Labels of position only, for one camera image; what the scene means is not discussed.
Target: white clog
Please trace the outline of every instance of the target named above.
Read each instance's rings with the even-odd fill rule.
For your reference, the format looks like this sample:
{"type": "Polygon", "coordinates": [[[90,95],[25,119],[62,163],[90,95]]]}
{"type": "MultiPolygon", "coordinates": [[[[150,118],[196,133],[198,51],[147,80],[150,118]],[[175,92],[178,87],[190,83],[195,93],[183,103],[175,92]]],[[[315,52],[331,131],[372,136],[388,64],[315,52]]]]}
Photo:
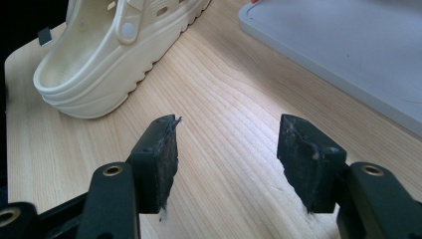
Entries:
{"type": "Polygon", "coordinates": [[[127,98],[210,0],[76,0],[34,85],[76,118],[104,116],[127,98]]]}

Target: wooden surface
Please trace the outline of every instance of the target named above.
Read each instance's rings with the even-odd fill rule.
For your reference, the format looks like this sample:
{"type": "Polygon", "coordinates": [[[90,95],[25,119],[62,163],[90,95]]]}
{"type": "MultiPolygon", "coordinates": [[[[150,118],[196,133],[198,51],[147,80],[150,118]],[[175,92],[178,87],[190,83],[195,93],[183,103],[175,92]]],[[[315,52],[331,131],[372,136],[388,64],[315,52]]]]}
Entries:
{"type": "Polygon", "coordinates": [[[100,119],[73,119],[42,101],[32,77],[51,46],[33,41],[12,54],[10,201],[43,212],[86,192],[95,169],[126,160],[149,123],[168,114],[183,117],[179,170],[167,211],[140,215],[143,238],[337,238],[335,215],[306,214],[284,177],[281,114],[310,120],[348,151],[348,163],[380,164],[422,200],[421,138],[245,35],[238,12],[247,2],[213,0],[100,119]]]}

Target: light wood tabletop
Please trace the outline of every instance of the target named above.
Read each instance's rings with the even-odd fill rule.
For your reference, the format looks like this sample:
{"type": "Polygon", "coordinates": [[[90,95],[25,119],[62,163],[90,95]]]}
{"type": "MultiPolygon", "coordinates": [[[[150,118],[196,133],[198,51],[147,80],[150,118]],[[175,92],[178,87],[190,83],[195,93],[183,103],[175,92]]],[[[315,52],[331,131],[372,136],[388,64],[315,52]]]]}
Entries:
{"type": "Polygon", "coordinates": [[[10,202],[41,213],[87,192],[98,167],[125,161],[151,121],[169,114],[182,117],[179,169],[167,210],[140,215],[143,238],[338,238],[336,215],[307,214],[287,183],[276,156],[282,114],[316,125],[347,150],[347,163],[390,169],[421,201],[421,138],[243,33],[247,2],[213,0],[127,101],[99,119],[68,117],[36,91],[33,74],[52,44],[34,40],[13,53],[5,63],[10,202]]]}

